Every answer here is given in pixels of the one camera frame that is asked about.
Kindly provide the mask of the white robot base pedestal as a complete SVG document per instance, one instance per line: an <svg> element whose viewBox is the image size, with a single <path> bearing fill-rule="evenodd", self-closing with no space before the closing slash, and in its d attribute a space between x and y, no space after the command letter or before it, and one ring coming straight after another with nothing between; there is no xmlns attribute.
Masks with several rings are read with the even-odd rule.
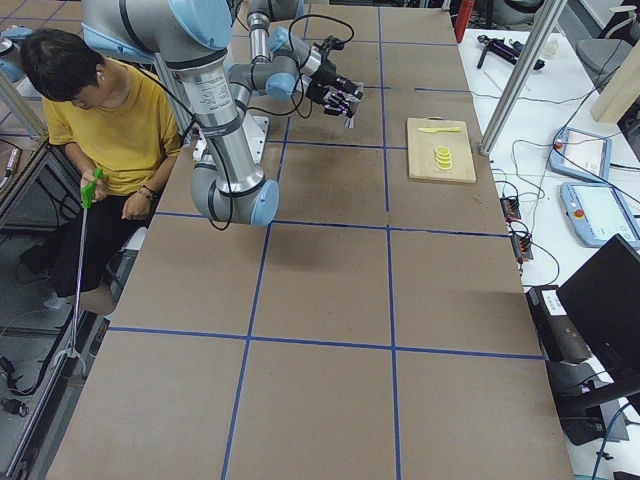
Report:
<svg viewBox="0 0 640 480"><path fill-rule="evenodd" d="M268 117L254 116L251 113L247 113L243 120L243 132L247 139L252 159L256 165L260 165L262 161L269 122ZM202 158L211 159L212 155L208 151L204 135L200 133L193 151L193 161L199 162Z"/></svg>

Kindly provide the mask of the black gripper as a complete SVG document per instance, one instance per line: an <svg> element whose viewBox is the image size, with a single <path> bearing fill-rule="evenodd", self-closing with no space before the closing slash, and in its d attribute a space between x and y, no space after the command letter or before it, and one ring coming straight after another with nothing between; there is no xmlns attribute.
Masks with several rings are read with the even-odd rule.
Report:
<svg viewBox="0 0 640 480"><path fill-rule="evenodd" d="M305 66L308 78L305 95L313 103L323 103L323 113L330 116L345 116L345 110L353 100L362 100L364 84L352 82L336 72L329 60Z"/></svg>

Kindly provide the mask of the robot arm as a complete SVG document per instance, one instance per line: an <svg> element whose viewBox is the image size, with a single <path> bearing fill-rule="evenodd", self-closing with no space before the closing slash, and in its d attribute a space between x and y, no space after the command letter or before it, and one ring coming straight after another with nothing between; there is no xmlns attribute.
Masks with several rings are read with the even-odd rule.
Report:
<svg viewBox="0 0 640 480"><path fill-rule="evenodd" d="M293 111L308 100L326 115L345 117L350 125L363 99L363 86L340 75L329 55L344 49L355 31L350 29L345 39L328 36L309 45L294 33L296 24L309 17L302 1L249 1L251 60L246 67L230 69L231 84L238 90L290 100Z"/></svg>
<svg viewBox="0 0 640 480"><path fill-rule="evenodd" d="M159 55L183 85L211 152L192 171L191 196L210 220L268 225L279 186L265 177L242 129L224 59L232 17L225 1L85 1L86 42L114 57Z"/></svg>

